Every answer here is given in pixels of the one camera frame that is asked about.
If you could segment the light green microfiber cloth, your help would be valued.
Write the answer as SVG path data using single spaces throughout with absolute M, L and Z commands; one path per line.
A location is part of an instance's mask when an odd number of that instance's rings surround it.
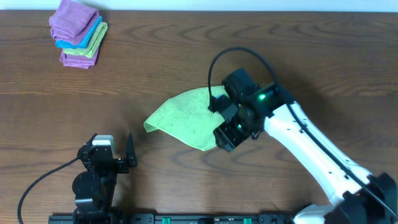
M 163 131 L 201 151 L 213 149 L 216 147 L 213 131 L 224 118 L 208 109 L 209 100 L 207 87 L 169 98 L 144 121 L 144 129 L 148 133 Z

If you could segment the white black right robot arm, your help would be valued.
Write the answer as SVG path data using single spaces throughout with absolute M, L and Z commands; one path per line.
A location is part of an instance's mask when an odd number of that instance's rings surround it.
M 374 176 L 342 153 L 307 117 L 278 81 L 267 87 L 239 69 L 222 81 L 224 95 L 209 109 L 224 118 L 216 143 L 233 151 L 247 138 L 267 133 L 286 147 L 321 186 L 329 205 L 309 205 L 291 223 L 397 223 L 397 184 Z

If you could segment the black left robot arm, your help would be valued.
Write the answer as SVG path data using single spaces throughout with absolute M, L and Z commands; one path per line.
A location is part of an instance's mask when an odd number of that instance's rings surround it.
M 118 174 L 129 173 L 137 166 L 133 136 L 127 137 L 125 156 L 114 158 L 112 135 L 94 134 L 77 153 L 86 171 L 77 175 L 72 183 L 76 210 L 73 223 L 122 223 L 123 216 L 112 207 Z

